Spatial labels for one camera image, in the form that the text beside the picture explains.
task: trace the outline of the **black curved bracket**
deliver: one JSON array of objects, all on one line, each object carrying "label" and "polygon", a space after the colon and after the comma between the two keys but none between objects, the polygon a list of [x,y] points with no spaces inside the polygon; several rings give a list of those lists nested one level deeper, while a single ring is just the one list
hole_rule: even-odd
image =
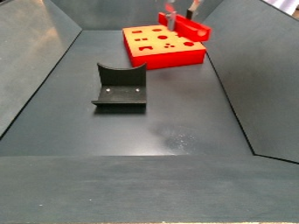
[{"label": "black curved bracket", "polygon": [[98,63],[102,89],[95,105],[146,105],[146,64],[115,69]]}]

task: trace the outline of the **bin floor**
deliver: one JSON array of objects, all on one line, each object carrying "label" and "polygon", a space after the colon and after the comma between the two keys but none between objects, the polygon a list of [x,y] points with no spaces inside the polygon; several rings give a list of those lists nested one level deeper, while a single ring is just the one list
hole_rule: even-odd
[{"label": "bin floor", "polygon": [[299,166],[251,154],[206,58],[147,72],[146,113],[103,113],[98,62],[120,31],[84,31],[0,142],[0,222],[298,221]]},{"label": "bin floor", "polygon": [[205,64],[147,71],[143,114],[96,110],[98,63],[131,67],[120,31],[80,34],[0,143],[0,156],[251,155],[207,56]]}]

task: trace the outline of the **red object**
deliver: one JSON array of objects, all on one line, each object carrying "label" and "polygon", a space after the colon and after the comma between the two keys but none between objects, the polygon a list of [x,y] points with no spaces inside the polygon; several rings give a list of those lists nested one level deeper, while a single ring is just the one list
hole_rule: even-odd
[{"label": "red object", "polygon": [[[159,13],[159,23],[167,26],[167,18],[164,13]],[[179,33],[182,37],[186,37],[191,41],[207,41],[211,37],[211,28],[201,23],[197,23],[183,17],[177,15],[174,30]]]},{"label": "red object", "polygon": [[147,69],[179,67],[203,63],[206,47],[179,37],[163,25],[124,28],[124,42],[134,67],[147,63]]}]

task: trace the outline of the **hole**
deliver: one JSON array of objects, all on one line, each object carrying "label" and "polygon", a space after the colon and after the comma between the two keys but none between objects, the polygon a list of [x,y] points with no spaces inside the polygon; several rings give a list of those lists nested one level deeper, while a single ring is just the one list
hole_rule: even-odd
[{"label": "hole", "polygon": [[167,36],[159,36],[158,38],[159,38],[159,39],[168,39]]},{"label": "hole", "polygon": [[206,34],[207,34],[207,31],[203,31],[203,30],[199,30],[199,31],[198,31],[198,35],[199,35],[201,37],[203,37]]},{"label": "hole", "polygon": [[193,42],[185,42],[183,43],[186,46],[194,46],[194,43]]},{"label": "hole", "polygon": [[150,45],[139,47],[139,51],[143,51],[144,49],[154,50],[154,48]]}]

